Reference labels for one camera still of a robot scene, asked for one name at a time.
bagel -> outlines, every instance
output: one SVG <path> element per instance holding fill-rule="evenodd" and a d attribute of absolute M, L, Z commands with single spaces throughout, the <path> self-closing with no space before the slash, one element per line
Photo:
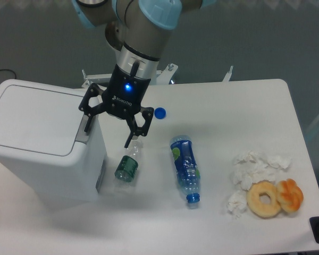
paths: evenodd
<path fill-rule="evenodd" d="M 287 179 L 286 181 L 280 181 L 276 185 L 276 191 L 276 199 L 284 211 L 294 213 L 299 210 L 304 200 L 304 195 L 294 180 Z"/>
<path fill-rule="evenodd" d="M 267 195 L 270 197 L 270 203 L 262 203 L 260 196 Z M 270 218 L 277 215 L 281 206 L 276 200 L 276 187 L 270 182 L 259 182 L 253 184 L 247 192 L 247 203 L 249 209 L 263 218 Z"/>

bottle label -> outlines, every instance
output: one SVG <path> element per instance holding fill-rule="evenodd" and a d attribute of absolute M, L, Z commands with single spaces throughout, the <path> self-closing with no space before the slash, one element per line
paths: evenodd
<path fill-rule="evenodd" d="M 177 172 L 187 173 L 195 171 L 197 178 L 200 178 L 200 172 L 192 153 L 191 141 L 181 140 L 171 145 L 171 151 L 174 157 Z"/>
<path fill-rule="evenodd" d="M 121 162 L 119 163 L 116 171 L 124 171 L 133 179 L 137 168 L 138 168 L 137 161 L 125 155 L 122 158 Z"/>

table surface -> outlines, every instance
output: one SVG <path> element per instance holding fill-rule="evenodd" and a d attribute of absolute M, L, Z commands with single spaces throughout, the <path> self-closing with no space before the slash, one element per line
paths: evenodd
<path fill-rule="evenodd" d="M 319 250 L 309 218 L 319 216 L 319 190 L 287 84 L 282 80 L 150 86 L 144 106 L 164 107 L 142 138 L 134 184 L 117 188 L 114 171 L 128 136 L 126 122 L 102 114 L 109 156 L 99 200 L 37 194 L 0 164 L 0 254 L 262 254 Z M 192 138 L 201 172 L 201 201 L 179 192 L 169 140 Z M 233 158 L 256 150 L 293 159 L 278 180 L 293 178 L 301 209 L 261 219 L 226 210 L 235 190 Z"/>

blue bottle cap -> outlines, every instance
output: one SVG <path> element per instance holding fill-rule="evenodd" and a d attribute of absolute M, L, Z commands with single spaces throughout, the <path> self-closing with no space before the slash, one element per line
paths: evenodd
<path fill-rule="evenodd" d="M 155 109 L 155 117 L 157 119 L 162 120 L 165 118 L 165 115 L 166 115 L 166 111 L 164 108 L 159 107 Z"/>
<path fill-rule="evenodd" d="M 199 193 L 192 193 L 187 195 L 188 203 L 197 203 L 200 201 L 200 194 Z"/>

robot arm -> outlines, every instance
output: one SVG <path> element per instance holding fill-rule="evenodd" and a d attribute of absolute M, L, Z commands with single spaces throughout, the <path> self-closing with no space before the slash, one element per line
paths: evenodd
<path fill-rule="evenodd" d="M 73 0 L 80 19 L 87 26 L 113 22 L 120 51 L 117 64 L 105 90 L 96 84 L 88 88 L 79 109 L 92 118 L 107 112 L 126 120 L 131 139 L 146 136 L 154 115 L 152 107 L 142 107 L 143 96 L 151 79 L 156 78 L 157 65 L 164 47 L 177 26 L 181 12 L 198 9 L 215 0 Z M 101 96 L 103 102 L 90 107 L 91 97 Z M 139 127 L 135 115 L 141 112 L 145 123 Z"/>

